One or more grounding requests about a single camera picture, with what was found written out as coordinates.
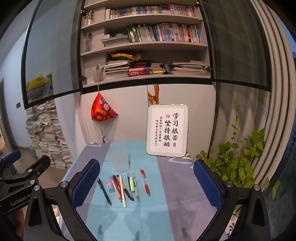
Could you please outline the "pink teal eraser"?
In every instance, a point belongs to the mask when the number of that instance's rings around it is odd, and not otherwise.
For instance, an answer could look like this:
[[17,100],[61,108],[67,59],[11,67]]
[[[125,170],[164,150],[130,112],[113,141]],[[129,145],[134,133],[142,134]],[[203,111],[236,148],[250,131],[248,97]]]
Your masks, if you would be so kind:
[[113,186],[112,182],[107,182],[106,186],[107,186],[107,189],[108,189],[109,193],[115,192],[115,189],[114,189],[114,186]]

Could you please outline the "yellow black pen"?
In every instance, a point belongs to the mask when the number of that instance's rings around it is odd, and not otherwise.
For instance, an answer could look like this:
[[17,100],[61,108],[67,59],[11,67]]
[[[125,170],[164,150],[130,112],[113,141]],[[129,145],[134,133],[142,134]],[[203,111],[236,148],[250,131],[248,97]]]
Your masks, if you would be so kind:
[[124,193],[126,194],[126,196],[131,200],[131,201],[134,201],[134,198],[130,195],[130,193],[128,192],[126,186],[124,185],[124,183],[122,184],[123,186],[123,190],[124,190]]

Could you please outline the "green highlighter pen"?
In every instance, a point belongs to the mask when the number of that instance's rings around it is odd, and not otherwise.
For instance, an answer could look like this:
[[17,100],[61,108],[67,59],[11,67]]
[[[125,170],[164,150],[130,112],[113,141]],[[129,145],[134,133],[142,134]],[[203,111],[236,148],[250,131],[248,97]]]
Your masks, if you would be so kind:
[[132,177],[132,184],[133,184],[134,194],[135,194],[136,200],[139,201],[140,197],[139,197],[139,192],[138,192],[138,188],[137,188],[137,180],[135,178],[135,173],[132,173],[131,177]]

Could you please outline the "red pen with clear grip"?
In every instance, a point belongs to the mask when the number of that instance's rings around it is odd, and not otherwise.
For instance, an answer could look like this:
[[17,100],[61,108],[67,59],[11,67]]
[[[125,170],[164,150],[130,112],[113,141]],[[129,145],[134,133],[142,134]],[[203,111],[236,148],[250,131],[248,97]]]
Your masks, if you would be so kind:
[[144,170],[141,169],[141,170],[140,170],[140,173],[141,173],[142,178],[143,178],[145,192],[147,193],[148,196],[151,196],[151,192],[150,192],[150,190],[149,190],[149,186],[148,186],[148,183],[147,183],[147,178],[146,178],[146,175],[145,175]]

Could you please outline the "red black pen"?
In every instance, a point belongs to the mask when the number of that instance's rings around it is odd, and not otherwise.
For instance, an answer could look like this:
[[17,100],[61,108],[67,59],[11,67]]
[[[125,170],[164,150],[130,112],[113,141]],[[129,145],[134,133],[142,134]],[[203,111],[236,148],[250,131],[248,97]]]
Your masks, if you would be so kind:
[[121,192],[120,183],[119,183],[119,181],[117,179],[117,176],[116,175],[113,175],[112,178],[113,178],[113,180],[115,182],[115,185],[116,185],[118,191]]

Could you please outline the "dark blue clear pen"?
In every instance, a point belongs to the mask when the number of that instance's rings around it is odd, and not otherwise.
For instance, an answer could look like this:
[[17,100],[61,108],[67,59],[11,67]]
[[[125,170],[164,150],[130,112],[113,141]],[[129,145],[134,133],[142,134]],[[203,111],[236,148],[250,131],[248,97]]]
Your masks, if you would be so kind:
[[131,199],[131,201],[134,201],[134,198],[133,198],[134,190],[133,190],[133,184],[132,184],[132,177],[129,172],[127,173],[127,179],[128,179],[130,199]]

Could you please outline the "stack of papers on floor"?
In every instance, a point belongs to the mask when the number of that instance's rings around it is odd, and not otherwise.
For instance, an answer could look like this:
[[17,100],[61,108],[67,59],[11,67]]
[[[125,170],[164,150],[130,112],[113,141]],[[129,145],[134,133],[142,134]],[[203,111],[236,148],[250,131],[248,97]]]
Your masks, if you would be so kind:
[[26,110],[26,114],[26,129],[36,156],[47,155],[52,167],[69,169],[73,157],[62,132],[55,101],[33,106]]

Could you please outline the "green potted plant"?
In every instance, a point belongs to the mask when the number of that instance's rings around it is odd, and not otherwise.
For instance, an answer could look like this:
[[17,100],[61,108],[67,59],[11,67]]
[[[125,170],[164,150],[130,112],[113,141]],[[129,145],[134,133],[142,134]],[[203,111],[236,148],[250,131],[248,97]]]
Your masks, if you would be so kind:
[[240,133],[241,106],[233,104],[235,109],[234,123],[230,141],[220,143],[214,159],[202,150],[196,158],[203,160],[211,171],[215,172],[223,181],[231,181],[238,187],[250,188],[255,184],[254,168],[252,164],[261,157],[265,148],[265,129],[254,129],[249,136],[237,139]]

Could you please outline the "frosted plastic pen cup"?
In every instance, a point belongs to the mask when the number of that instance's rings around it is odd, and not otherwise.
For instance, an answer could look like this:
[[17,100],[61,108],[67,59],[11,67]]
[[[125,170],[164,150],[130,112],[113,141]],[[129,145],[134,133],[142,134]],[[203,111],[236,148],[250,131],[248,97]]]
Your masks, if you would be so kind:
[[128,159],[127,151],[123,145],[115,145],[109,148],[109,158],[117,173],[125,173],[130,168],[130,162]]

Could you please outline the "blue grey tablecloth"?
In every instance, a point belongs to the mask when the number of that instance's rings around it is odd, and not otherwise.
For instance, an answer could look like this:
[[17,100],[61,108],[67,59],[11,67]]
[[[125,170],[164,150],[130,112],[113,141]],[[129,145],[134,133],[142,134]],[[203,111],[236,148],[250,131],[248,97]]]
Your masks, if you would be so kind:
[[91,159],[100,163],[106,185],[115,170],[110,156],[127,154],[139,197],[121,203],[107,186],[94,184],[82,206],[82,220],[97,240],[197,240],[217,209],[208,201],[193,172],[190,158],[148,155],[145,141],[89,144],[64,176],[70,180]]

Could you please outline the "red pyramid hanging ornament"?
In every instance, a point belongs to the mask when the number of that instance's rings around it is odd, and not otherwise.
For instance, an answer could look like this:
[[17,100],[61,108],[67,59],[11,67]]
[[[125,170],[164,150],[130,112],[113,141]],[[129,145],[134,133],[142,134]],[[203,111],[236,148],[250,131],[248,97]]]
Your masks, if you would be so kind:
[[93,121],[102,122],[117,117],[117,112],[107,103],[104,97],[98,93],[91,107]]

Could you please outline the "framed calligraphy sign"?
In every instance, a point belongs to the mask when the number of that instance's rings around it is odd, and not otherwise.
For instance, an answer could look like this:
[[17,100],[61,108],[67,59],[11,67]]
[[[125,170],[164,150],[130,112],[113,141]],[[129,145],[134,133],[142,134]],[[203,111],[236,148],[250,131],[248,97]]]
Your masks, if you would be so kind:
[[148,108],[146,152],[164,157],[187,153],[188,107],[184,104],[155,104]]

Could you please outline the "red book on shelf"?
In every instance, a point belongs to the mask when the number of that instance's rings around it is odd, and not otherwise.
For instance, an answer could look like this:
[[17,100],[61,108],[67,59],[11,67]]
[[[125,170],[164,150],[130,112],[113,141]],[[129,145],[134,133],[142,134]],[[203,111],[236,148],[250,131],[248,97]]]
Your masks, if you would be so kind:
[[135,71],[135,72],[129,72],[128,77],[134,77],[134,76],[145,76],[150,75],[151,73],[149,71]]

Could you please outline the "grey bookshelf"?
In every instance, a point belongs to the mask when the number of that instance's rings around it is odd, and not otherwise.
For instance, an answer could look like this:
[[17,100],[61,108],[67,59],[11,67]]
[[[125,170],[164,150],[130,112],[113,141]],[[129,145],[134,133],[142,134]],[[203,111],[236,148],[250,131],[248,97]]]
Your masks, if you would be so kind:
[[[84,88],[151,78],[210,78],[205,19],[199,1],[84,1]],[[128,77],[129,72],[150,75]]]

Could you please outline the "grey curtain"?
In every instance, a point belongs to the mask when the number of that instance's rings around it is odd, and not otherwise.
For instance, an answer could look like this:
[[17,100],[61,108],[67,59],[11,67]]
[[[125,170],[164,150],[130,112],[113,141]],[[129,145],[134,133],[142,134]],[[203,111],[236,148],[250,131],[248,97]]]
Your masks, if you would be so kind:
[[255,183],[265,187],[276,172],[295,119],[295,64],[284,25],[263,1],[252,1],[259,16],[271,60],[271,91],[265,125],[265,147],[255,162]]

